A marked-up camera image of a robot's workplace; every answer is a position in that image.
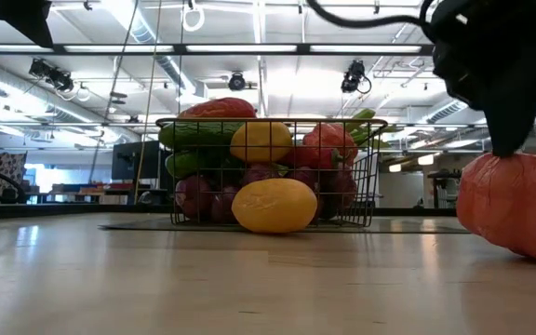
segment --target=wire basket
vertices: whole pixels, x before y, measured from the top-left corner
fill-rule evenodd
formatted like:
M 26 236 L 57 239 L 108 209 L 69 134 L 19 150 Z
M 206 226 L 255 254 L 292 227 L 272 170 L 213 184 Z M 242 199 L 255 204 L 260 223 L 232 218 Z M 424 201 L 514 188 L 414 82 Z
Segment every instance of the wire basket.
M 241 187 L 294 178 L 315 191 L 312 225 L 371 225 L 383 120 L 165 118 L 156 124 L 172 153 L 166 168 L 174 177 L 174 224 L 237 225 L 231 203 Z

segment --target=cucumber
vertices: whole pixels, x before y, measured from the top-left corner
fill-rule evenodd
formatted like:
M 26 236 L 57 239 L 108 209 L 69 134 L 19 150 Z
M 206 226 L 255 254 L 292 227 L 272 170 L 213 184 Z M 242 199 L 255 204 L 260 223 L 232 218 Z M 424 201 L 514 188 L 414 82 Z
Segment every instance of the cucumber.
M 177 121 L 164 126 L 158 140 L 173 149 L 187 149 L 205 145 L 229 145 L 243 122 Z
M 182 180 L 189 175 L 193 175 L 206 165 L 206 158 L 203 154 L 197 153 L 176 153 L 167 157 L 165 167 L 173 178 Z

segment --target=ceiling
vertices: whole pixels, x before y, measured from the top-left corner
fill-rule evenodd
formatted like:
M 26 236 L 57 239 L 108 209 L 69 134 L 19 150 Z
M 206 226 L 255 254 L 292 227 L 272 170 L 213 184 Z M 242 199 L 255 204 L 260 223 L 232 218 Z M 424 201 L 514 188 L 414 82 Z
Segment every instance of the ceiling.
M 48 25 L 54 41 L 58 44 L 137 44 L 118 19 L 118 8 L 133 7 L 120 4 L 133 4 L 132 0 L 116 0 L 109 7 L 109 0 L 90 1 L 92 10 L 83 8 L 82 1 L 54 1 L 48 17 Z M 389 25 L 370 30 L 349 30 L 334 26 L 319 17 L 309 8 L 299 11 L 298 0 L 221 0 L 195 2 L 203 8 L 205 20 L 194 31 L 184 31 L 181 24 L 181 10 L 187 1 L 140 1 L 139 11 L 150 29 L 158 36 L 158 42 L 165 44 L 283 44 L 283 43 L 327 43 L 327 44 L 428 44 L 420 29 L 402 24 Z M 328 11 L 350 19 L 381 18 L 389 15 L 417 15 L 420 0 L 380 0 L 380 13 L 374 14 L 373 1 L 323 0 Z M 194 25 L 198 20 L 196 13 L 188 14 L 187 21 Z M 30 44 L 21 33 L 0 21 L 0 44 Z M 60 101 L 52 86 L 42 81 L 36 82 L 28 74 L 34 56 L 0 55 L 0 82 L 22 88 L 27 94 L 40 92 L 40 99 Z M 99 122 L 105 116 L 109 103 L 109 93 L 114 82 L 114 66 L 120 62 L 115 91 L 128 94 L 125 105 L 114 105 L 116 111 L 106 115 L 110 122 L 125 122 L 136 115 L 141 121 L 150 116 L 156 118 L 178 114 L 191 104 L 186 99 L 178 102 L 178 90 L 174 81 L 150 56 L 125 56 L 116 59 L 110 56 L 39 56 L 54 66 L 71 72 L 76 89 L 62 94 L 62 110 L 69 114 L 79 114 L 82 119 Z M 193 81 L 206 85 L 207 99 L 235 96 L 245 99 L 261 108 L 261 96 L 265 101 L 265 115 L 269 117 L 337 117 L 350 116 L 363 108 L 377 110 L 377 117 L 391 123 L 423 123 L 427 115 L 440 111 L 454 101 L 446 94 L 442 80 L 432 74 L 433 63 L 430 57 L 380 57 L 353 55 L 340 56 L 262 56 L 258 60 L 253 55 L 212 55 L 173 57 L 183 73 Z M 342 94 L 340 87 L 342 74 L 353 60 L 361 59 L 372 90 L 367 95 Z M 262 91 L 246 89 L 232 92 L 226 87 L 225 79 L 232 72 L 243 73 L 248 82 L 259 83 Z M 87 91 L 77 92 L 80 84 Z M 481 121 L 482 113 L 468 108 L 457 109 L 439 124 L 472 124 Z M 21 111 L 5 114 L 0 111 L 0 121 L 26 121 L 38 119 Z M 57 122 L 64 122 L 59 114 Z M 30 131 L 64 132 L 75 135 L 61 136 L 63 139 L 41 138 L 55 146 L 85 145 L 84 137 L 93 138 L 94 127 L 75 127 L 56 129 L 55 127 L 13 127 L 29 133 Z M 143 127 L 123 127 L 123 132 L 106 139 L 117 138 L 136 140 L 143 133 Z M 433 140 L 444 137 L 440 143 L 460 139 L 465 131 L 462 128 L 413 129 L 405 135 L 388 135 L 394 148 L 410 148 L 411 142 L 423 139 Z M 485 134 L 478 134 L 485 139 Z M 25 142 L 22 136 L 15 136 L 18 143 Z M 26 145 L 41 146 L 42 142 L 32 142 L 29 137 Z

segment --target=table surface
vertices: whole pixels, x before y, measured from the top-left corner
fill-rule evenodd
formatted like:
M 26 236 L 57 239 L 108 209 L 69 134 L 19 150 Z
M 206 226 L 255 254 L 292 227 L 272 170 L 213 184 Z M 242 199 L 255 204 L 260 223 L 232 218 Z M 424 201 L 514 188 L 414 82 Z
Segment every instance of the table surface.
M 0 221 L 0 335 L 536 334 L 536 264 L 474 235 L 97 229 L 142 217 Z

